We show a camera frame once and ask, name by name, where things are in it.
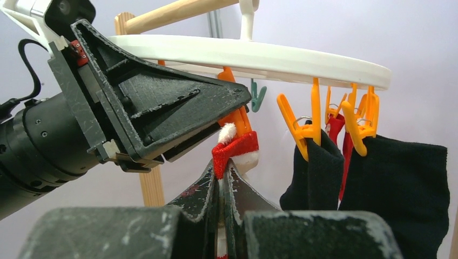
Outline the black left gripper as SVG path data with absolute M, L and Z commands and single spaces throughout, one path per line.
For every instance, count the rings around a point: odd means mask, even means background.
M 150 172 L 164 163 L 164 152 L 251 100 L 242 84 L 138 58 L 85 19 L 71 29 L 89 62 L 78 65 L 74 46 L 51 42 L 48 64 L 87 142 L 83 153 L 100 164 L 114 162 L 125 172 Z

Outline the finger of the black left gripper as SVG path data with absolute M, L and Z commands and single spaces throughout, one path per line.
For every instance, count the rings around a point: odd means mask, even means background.
M 175 147 L 169 149 L 163 153 L 163 157 L 168 162 L 174 162 L 181 158 L 183 155 L 200 145 L 203 141 L 211 137 L 214 133 L 218 132 L 221 129 L 221 126 L 218 123 L 211 124 L 209 127 L 203 129 L 202 131 L 196 133 L 190 138 L 186 139 L 182 143 L 176 145 Z

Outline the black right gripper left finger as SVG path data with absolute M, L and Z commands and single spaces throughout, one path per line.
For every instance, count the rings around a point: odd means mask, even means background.
M 213 162 L 162 207 L 74 207 L 45 213 L 20 258 L 215 258 Z

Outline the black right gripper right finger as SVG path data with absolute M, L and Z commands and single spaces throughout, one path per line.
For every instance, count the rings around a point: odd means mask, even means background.
M 401 258 L 388 224 L 370 212 L 282 211 L 229 161 L 224 173 L 229 258 Z

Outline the white round clip hanger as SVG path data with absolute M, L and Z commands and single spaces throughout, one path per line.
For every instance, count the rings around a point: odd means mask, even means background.
M 351 88 L 341 110 L 354 149 L 367 155 L 364 138 L 376 136 L 379 99 L 375 90 L 387 90 L 391 81 L 388 68 L 351 57 L 259 43 L 252 39 L 258 1 L 239 1 L 239 39 L 176 35 L 152 35 L 150 30 L 233 5 L 234 1 L 176 1 L 143 15 L 121 13 L 116 18 L 117 33 L 110 40 L 122 49 L 146 60 L 157 60 L 172 68 L 191 72 L 311 84 L 312 124 L 299 126 L 286 97 L 277 103 L 304 158 L 306 140 L 320 139 L 319 87 Z

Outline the black sock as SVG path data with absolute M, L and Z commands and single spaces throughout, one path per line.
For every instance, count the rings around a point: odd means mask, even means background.
M 328 134 L 321 145 L 306 139 L 309 160 L 296 146 L 292 182 L 280 197 L 282 210 L 337 210 L 344 172 L 344 157 Z
M 404 258 L 436 258 L 449 229 L 447 149 L 377 136 L 352 153 L 341 210 L 378 214 Z

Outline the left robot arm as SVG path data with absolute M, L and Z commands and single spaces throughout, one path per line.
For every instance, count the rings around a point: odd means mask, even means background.
M 49 60 L 61 93 L 30 101 L 1 124 L 1 218 L 98 164 L 148 173 L 196 147 L 244 107 L 246 86 L 142 60 L 89 21 L 71 25 L 74 47 Z

